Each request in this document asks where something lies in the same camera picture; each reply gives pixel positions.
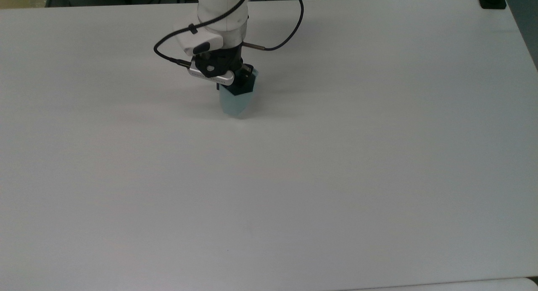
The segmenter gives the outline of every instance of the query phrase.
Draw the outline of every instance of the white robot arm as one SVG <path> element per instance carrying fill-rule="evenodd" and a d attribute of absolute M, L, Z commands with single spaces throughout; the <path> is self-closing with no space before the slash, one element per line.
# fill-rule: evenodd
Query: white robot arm
<path fill-rule="evenodd" d="M 217 83 L 221 106 L 227 114 L 238 115 L 250 100 L 257 71 L 245 64 L 241 57 L 242 46 L 259 50 L 275 50 L 286 44 L 301 24 L 304 6 L 302 0 L 299 21 L 284 42 L 274 48 L 245 43 L 248 20 L 248 0 L 198 0 L 195 13 L 176 30 L 154 46 L 160 57 L 187 68 L 190 75 Z M 182 50 L 191 61 L 163 55 L 158 47 L 176 37 Z"/>

